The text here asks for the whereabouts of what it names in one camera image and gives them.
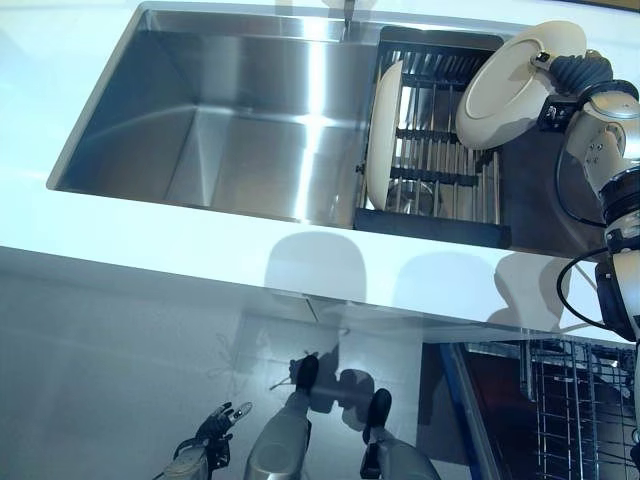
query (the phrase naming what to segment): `faucet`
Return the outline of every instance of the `faucet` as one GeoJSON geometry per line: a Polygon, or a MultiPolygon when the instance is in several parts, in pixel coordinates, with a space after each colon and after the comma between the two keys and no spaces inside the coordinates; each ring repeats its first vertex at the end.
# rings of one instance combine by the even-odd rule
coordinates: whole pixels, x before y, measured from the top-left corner
{"type": "Polygon", "coordinates": [[[349,30],[351,20],[353,19],[353,10],[356,6],[356,0],[344,0],[344,28],[349,30]]]}

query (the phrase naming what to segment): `white plate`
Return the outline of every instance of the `white plate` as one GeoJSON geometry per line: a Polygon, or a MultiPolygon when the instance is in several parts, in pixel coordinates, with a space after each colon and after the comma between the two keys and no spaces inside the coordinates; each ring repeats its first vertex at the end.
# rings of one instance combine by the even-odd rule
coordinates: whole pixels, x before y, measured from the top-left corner
{"type": "Polygon", "coordinates": [[[507,41],[478,70],[464,92],[456,115],[460,141],[487,149],[533,127],[548,95],[555,92],[547,72],[530,58],[540,50],[553,55],[584,55],[587,40],[579,25],[551,21],[507,41]]]}
{"type": "Polygon", "coordinates": [[[366,180],[367,194],[373,206],[384,210],[387,204],[389,175],[396,144],[396,127],[400,110],[402,61],[394,63],[384,73],[376,89],[369,130],[366,180]]]}

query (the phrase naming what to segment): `dish drying rack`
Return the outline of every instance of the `dish drying rack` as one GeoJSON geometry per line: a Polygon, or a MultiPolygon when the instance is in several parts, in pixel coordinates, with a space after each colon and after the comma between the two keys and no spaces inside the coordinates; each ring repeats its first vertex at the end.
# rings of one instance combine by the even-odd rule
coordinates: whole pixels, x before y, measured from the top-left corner
{"type": "Polygon", "coordinates": [[[464,147],[455,126],[466,86],[501,44],[491,35],[382,30],[376,83],[403,62],[395,152],[385,210],[368,203],[363,178],[356,229],[509,246],[510,231],[501,222],[500,150],[464,147]]]}

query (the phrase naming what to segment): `black cable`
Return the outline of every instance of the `black cable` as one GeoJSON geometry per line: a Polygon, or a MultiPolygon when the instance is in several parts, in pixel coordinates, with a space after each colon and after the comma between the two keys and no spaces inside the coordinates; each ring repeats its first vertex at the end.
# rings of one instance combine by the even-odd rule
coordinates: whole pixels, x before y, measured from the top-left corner
{"type": "Polygon", "coordinates": [[[569,310],[571,313],[573,313],[580,320],[582,320],[583,322],[588,323],[589,325],[592,325],[594,327],[602,328],[603,330],[612,330],[607,325],[605,325],[603,323],[600,323],[600,322],[596,322],[595,320],[591,320],[590,318],[585,317],[580,312],[578,312],[575,308],[573,308],[569,304],[569,302],[567,301],[567,299],[564,296],[564,293],[562,292],[562,281],[564,280],[564,276],[567,274],[567,272],[569,270],[571,270],[571,268],[573,268],[573,266],[576,263],[581,262],[582,260],[584,260],[586,258],[593,257],[594,255],[598,255],[600,253],[604,253],[607,250],[608,250],[607,247],[597,248],[595,250],[591,250],[590,252],[586,252],[586,253],[583,253],[582,255],[579,255],[576,258],[574,258],[573,260],[571,260],[569,263],[567,263],[564,266],[564,268],[562,270],[560,270],[560,273],[558,274],[558,279],[556,280],[556,292],[558,292],[558,297],[560,298],[560,301],[562,302],[562,304],[565,307],[567,307],[567,310],[569,310]]]}
{"type": "Polygon", "coordinates": [[[567,205],[564,203],[564,200],[560,195],[560,167],[562,166],[562,158],[564,157],[565,146],[566,146],[566,141],[565,141],[565,144],[563,144],[562,147],[560,148],[560,151],[558,152],[558,156],[556,157],[556,174],[554,176],[554,181],[553,181],[553,186],[556,191],[556,198],[558,199],[560,208],[562,208],[562,211],[564,213],[566,213],[568,216],[570,216],[577,222],[583,223],[585,225],[591,225],[592,227],[606,228],[607,225],[602,222],[595,222],[593,220],[589,220],[587,218],[583,218],[583,217],[580,217],[579,215],[576,215],[571,210],[569,210],[569,207],[567,207],[567,205]]]}

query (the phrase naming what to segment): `dishwasher rack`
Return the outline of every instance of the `dishwasher rack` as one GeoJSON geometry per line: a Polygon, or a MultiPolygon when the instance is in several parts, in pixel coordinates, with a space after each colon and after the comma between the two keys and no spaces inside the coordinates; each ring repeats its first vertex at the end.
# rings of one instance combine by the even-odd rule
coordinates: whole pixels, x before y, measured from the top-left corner
{"type": "MultiPolygon", "coordinates": [[[[545,339],[467,343],[466,348],[471,355],[519,364],[516,391],[520,400],[510,396],[505,401],[508,409],[500,415],[505,418],[511,410],[511,418],[517,420],[509,428],[526,425],[526,433],[520,429],[516,436],[500,440],[493,432],[490,440],[494,455],[503,461],[502,480],[524,478],[513,475],[509,465],[514,464],[527,465],[526,478],[541,480],[640,478],[631,460],[635,431],[632,347],[545,339]],[[517,457],[513,456],[514,444],[517,457]]],[[[501,366],[502,372],[510,371],[507,363],[501,366]]],[[[509,383],[509,375],[501,381],[509,383]]],[[[479,398],[487,398],[482,384],[476,383],[476,390],[479,398]]],[[[484,418],[491,427],[495,419],[484,418]]]]}
{"type": "Polygon", "coordinates": [[[561,340],[531,353],[538,478],[637,479],[633,350],[561,340]]]}
{"type": "Polygon", "coordinates": [[[501,43],[490,35],[383,29],[376,83],[403,62],[395,152],[384,212],[373,213],[363,181],[356,229],[386,226],[384,233],[508,246],[500,150],[464,147],[455,126],[466,86],[501,43]]]}

